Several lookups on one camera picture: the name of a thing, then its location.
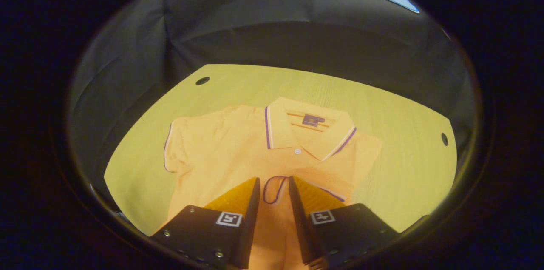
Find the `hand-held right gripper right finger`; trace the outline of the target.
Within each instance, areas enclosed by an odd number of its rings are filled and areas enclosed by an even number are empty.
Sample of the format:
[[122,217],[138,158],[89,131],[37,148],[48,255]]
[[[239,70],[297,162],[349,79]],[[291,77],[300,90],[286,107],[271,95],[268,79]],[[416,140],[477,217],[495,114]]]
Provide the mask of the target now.
[[302,262],[310,270],[371,269],[400,237],[364,204],[344,204],[299,177],[288,183]]

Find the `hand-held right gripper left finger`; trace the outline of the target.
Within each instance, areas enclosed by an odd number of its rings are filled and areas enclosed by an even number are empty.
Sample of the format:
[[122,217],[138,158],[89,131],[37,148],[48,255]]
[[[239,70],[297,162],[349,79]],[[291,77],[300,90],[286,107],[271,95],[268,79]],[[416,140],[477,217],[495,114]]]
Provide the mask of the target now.
[[185,206],[152,239],[199,270],[247,269],[260,197],[260,179],[250,178],[206,206]]

